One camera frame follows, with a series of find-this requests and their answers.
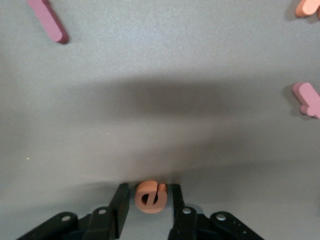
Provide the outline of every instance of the pink letter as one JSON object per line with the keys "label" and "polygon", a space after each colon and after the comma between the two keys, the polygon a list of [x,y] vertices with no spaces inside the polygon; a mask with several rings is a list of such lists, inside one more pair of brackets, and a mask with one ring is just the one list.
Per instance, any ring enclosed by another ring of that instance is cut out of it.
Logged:
{"label": "pink letter", "polygon": [[48,0],[27,0],[27,2],[50,39],[61,44],[67,43],[69,36],[56,13],[50,7],[50,2]]}

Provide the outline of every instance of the pink foam piece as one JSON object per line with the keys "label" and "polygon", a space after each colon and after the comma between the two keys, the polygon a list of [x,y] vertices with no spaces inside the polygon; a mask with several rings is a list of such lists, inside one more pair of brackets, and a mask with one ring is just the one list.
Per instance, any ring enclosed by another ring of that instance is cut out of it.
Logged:
{"label": "pink foam piece", "polygon": [[302,103],[303,114],[320,119],[320,96],[309,82],[297,82],[292,87],[293,93]]}
{"label": "pink foam piece", "polygon": [[54,42],[65,44],[69,40],[67,31],[61,24],[58,16],[50,6],[48,0],[27,0],[44,30]]}

